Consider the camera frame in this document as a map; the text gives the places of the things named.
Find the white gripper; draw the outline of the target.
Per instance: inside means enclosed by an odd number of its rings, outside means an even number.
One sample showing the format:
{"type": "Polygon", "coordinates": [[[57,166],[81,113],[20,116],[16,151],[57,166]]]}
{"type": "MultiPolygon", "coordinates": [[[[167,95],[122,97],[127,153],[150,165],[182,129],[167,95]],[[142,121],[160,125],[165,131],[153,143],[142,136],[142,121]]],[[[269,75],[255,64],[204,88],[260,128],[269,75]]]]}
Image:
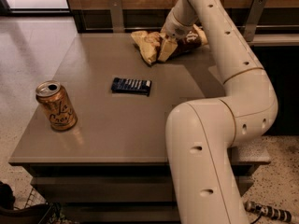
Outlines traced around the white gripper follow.
{"type": "Polygon", "coordinates": [[[163,39],[158,56],[159,62],[166,62],[178,47],[177,40],[186,37],[192,29],[194,18],[188,17],[184,12],[178,12],[172,8],[165,19],[162,32],[167,36],[163,39]]]}

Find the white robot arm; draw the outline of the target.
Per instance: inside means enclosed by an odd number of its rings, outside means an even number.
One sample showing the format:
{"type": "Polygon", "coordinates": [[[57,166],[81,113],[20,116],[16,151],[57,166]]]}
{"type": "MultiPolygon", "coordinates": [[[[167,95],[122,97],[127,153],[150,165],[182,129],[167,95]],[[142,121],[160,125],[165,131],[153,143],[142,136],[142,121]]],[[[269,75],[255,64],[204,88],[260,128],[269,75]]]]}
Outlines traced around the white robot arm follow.
{"type": "Polygon", "coordinates": [[[249,224],[227,150],[261,136],[278,99],[263,66],[221,0],[178,0],[164,28],[176,39],[200,21],[225,94],[176,106],[165,127],[181,224],[249,224]]]}

